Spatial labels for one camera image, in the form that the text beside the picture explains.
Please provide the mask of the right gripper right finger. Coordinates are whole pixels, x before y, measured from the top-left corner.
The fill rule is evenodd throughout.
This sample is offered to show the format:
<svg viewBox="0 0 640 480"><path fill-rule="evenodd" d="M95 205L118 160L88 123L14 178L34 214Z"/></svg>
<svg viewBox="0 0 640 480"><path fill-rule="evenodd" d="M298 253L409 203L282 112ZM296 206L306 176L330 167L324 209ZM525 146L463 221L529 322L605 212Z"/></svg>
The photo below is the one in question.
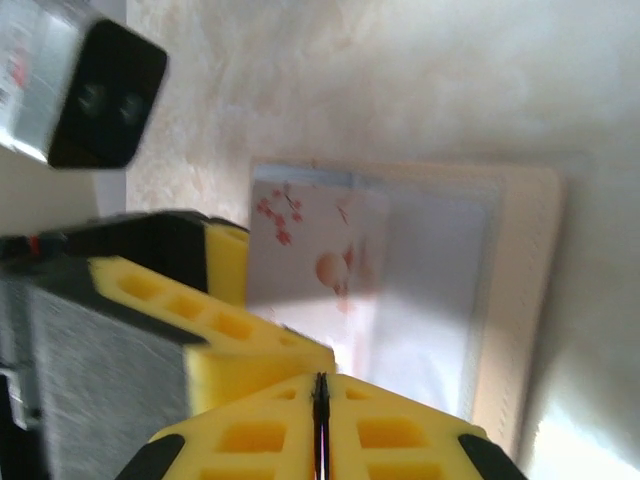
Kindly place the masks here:
<svg viewBox="0 0 640 480"><path fill-rule="evenodd" d="M324 376L326 479L523 479L484 429L341 374Z"/></svg>

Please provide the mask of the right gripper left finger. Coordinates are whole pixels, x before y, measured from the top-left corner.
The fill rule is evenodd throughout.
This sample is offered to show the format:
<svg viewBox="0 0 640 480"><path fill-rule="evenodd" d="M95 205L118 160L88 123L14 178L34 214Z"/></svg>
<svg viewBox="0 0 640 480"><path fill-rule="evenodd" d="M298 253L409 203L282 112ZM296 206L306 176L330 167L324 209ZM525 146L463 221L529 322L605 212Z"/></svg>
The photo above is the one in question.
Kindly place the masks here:
<svg viewBox="0 0 640 480"><path fill-rule="evenodd" d="M164 428L119 479L313 479L312 393L304 374Z"/></svg>

